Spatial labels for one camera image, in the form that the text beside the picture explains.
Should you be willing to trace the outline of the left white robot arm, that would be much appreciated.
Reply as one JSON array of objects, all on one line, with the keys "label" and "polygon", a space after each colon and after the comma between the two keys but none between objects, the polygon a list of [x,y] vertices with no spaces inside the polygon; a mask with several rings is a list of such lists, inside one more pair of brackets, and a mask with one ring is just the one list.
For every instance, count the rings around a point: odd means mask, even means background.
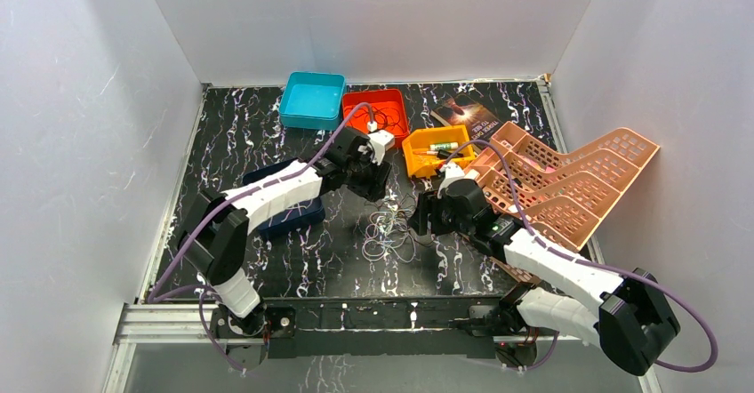
[{"label": "left white robot arm", "polygon": [[202,274],[244,336],[262,331],[264,300],[245,274],[248,236],[265,221],[305,201],[340,188],[375,202],[385,195],[394,147],[384,130],[364,134],[345,127],[310,159],[294,159],[285,168],[242,188],[201,192],[180,236],[180,254]]}]

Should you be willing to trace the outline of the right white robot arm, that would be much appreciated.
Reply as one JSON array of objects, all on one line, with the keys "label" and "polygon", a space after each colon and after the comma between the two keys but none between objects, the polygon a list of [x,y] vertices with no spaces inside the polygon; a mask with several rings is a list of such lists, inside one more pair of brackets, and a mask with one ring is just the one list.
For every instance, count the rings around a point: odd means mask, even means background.
[{"label": "right white robot arm", "polygon": [[420,236],[457,233],[482,254],[527,271],[557,288],[526,287],[502,301],[501,324],[510,333],[544,327],[585,341],[626,373],[643,375],[680,332],[654,277],[635,269],[626,277],[591,266],[518,217],[497,213],[469,179],[454,180],[417,199],[410,228]]}]

